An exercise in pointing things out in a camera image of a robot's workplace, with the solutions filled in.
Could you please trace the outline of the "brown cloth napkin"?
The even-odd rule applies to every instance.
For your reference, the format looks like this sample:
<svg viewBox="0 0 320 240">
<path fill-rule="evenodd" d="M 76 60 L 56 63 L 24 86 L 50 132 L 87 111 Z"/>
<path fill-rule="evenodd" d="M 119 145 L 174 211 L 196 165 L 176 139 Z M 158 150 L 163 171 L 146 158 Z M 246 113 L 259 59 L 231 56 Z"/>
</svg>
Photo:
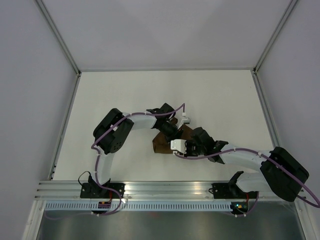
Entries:
<svg viewBox="0 0 320 240">
<path fill-rule="evenodd" d="M 171 122 L 172 125 L 176 125 L 178 128 L 178 119 L 173 117 L 170 120 L 166 120 L 166 122 Z M 181 137 L 166 137 L 162 132 L 159 133 L 154 137 L 152 140 L 153 152 L 156 154 L 173 154 L 173 151 L 170 149 L 170 142 L 172 140 L 181 139 L 181 140 L 191 140 L 191 132 L 193 131 L 192 128 L 188 125 L 183 125 L 182 127 L 178 128 L 181 130 Z"/>
</svg>

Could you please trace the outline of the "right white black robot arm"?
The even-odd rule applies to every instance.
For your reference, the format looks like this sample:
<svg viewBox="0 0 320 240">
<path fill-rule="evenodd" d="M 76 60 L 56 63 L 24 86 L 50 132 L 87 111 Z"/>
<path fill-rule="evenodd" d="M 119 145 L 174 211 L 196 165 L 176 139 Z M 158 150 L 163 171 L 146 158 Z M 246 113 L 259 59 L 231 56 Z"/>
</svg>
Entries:
<svg viewBox="0 0 320 240">
<path fill-rule="evenodd" d="M 237 171 L 228 181 L 228 192 L 239 198 L 245 193 L 272 192 L 287 202 L 294 202 L 309 178 L 308 171 L 284 148 L 257 151 L 237 147 L 224 140 L 214 140 L 201 127 L 185 142 L 186 157 L 203 156 L 213 163 L 235 165 L 252 170 Z"/>
</svg>

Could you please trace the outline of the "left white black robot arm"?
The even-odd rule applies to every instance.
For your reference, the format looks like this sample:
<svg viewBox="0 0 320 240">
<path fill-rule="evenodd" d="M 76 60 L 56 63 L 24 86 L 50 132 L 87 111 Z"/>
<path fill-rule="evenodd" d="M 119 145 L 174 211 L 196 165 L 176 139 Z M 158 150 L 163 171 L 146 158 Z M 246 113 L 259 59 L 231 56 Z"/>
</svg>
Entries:
<svg viewBox="0 0 320 240">
<path fill-rule="evenodd" d="M 156 129 L 159 134 L 152 141 L 153 148 L 160 153 L 170 153 L 170 141 L 179 139 L 183 130 L 177 127 L 176 112 L 184 110 L 182 104 L 173 109 L 164 103 L 160 108 L 143 112 L 124 113 L 113 108 L 93 131 L 91 148 L 97 152 L 94 175 L 89 174 L 88 183 L 82 187 L 81 198 L 113 197 L 110 190 L 110 168 L 113 157 L 119 151 L 133 130 Z"/>
</svg>

